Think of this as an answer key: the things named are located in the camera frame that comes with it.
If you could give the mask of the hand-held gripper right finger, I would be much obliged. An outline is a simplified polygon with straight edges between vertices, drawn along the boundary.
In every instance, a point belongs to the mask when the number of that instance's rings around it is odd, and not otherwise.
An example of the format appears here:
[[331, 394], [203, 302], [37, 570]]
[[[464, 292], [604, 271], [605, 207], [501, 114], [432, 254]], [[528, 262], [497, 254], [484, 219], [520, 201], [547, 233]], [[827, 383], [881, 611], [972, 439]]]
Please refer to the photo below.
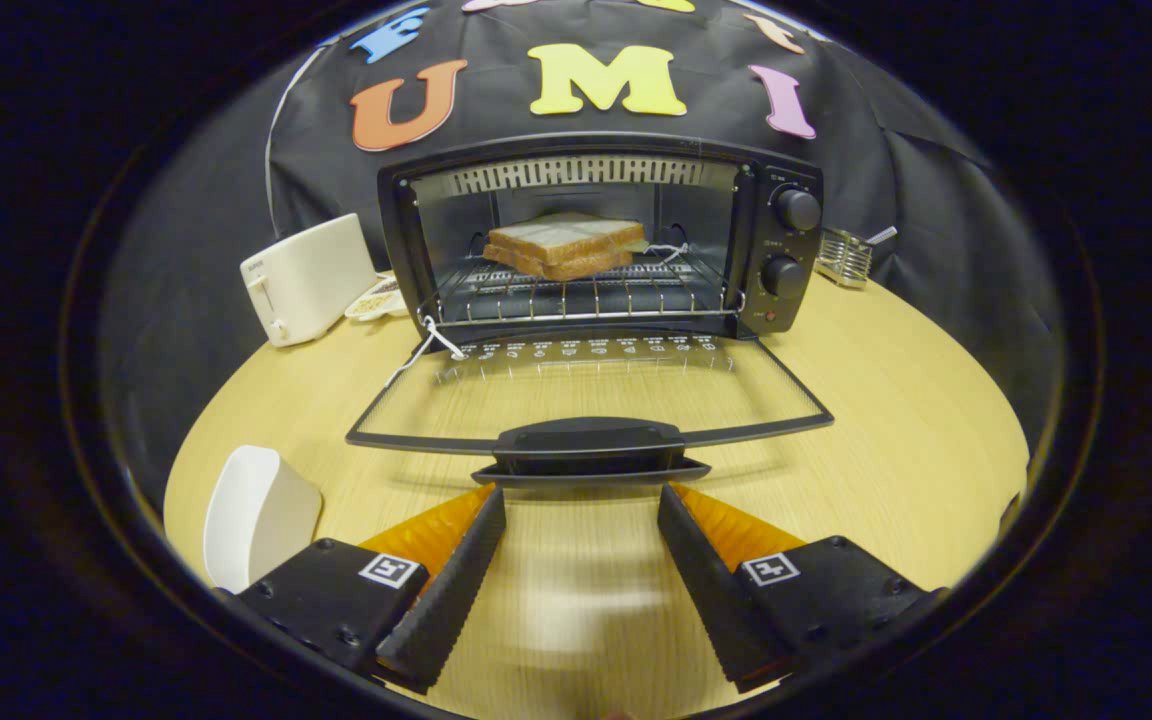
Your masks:
[[844, 536], [803, 541], [680, 483], [658, 526], [738, 691], [824, 679], [890, 647], [942, 600]]

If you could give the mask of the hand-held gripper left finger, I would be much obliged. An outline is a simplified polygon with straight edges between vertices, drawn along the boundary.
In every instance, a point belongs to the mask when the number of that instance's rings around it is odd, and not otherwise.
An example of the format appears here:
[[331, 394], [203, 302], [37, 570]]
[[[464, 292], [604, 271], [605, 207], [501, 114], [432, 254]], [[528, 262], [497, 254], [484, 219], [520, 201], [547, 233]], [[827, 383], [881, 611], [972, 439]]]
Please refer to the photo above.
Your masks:
[[505, 530], [502, 488], [472, 488], [361, 544], [316, 539], [230, 605], [353, 674], [426, 694]]

